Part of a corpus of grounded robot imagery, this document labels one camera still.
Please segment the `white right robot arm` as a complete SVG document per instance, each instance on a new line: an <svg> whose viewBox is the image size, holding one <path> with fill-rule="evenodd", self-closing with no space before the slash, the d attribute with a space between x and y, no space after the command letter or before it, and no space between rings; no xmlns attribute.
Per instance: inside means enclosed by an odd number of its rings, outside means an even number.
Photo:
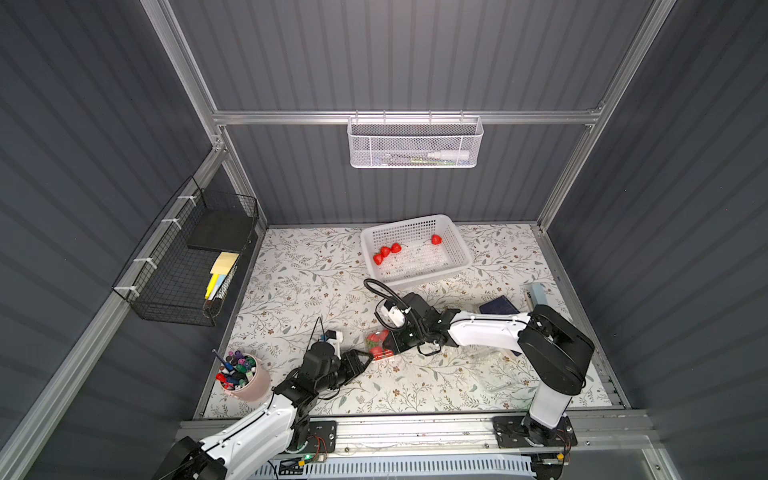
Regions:
<svg viewBox="0 0 768 480"><path fill-rule="evenodd" d="M540 379L527 417L546 431L558 428L572 398L583 390L595 351L585 333L545 304L515 314L440 312L411 293L381 300L374 315L389 332L384 347L395 354L422 346L433 348L428 355L465 346L522 354Z"/></svg>

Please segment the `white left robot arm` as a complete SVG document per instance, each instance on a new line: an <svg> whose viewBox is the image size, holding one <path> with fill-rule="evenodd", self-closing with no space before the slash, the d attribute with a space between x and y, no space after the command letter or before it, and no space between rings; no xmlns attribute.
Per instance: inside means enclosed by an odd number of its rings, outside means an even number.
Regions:
<svg viewBox="0 0 768 480"><path fill-rule="evenodd" d="M273 388L266 403L224 430L176 442L155 479L247 479L278 454L301 452L310 438L310 412L321 393L334 392L365 372L374 355L342 352L335 339L315 342L299 367Z"/></svg>

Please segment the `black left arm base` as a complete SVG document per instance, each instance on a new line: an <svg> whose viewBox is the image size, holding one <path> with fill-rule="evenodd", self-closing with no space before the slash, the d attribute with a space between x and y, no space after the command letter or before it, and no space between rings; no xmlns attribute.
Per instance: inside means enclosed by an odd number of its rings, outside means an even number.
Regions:
<svg viewBox="0 0 768 480"><path fill-rule="evenodd" d="M301 432L295 431L289 446L288 454L329 454L336 449L338 423L332 420L311 420Z"/></svg>

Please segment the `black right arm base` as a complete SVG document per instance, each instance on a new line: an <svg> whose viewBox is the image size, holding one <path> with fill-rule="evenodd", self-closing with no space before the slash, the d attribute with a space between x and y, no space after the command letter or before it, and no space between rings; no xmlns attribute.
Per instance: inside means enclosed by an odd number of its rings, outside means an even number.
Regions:
<svg viewBox="0 0 768 480"><path fill-rule="evenodd" d="M567 415L553 428L533 420L529 414L494 416L491 423L499 448L551 447L569 451L578 445Z"/></svg>

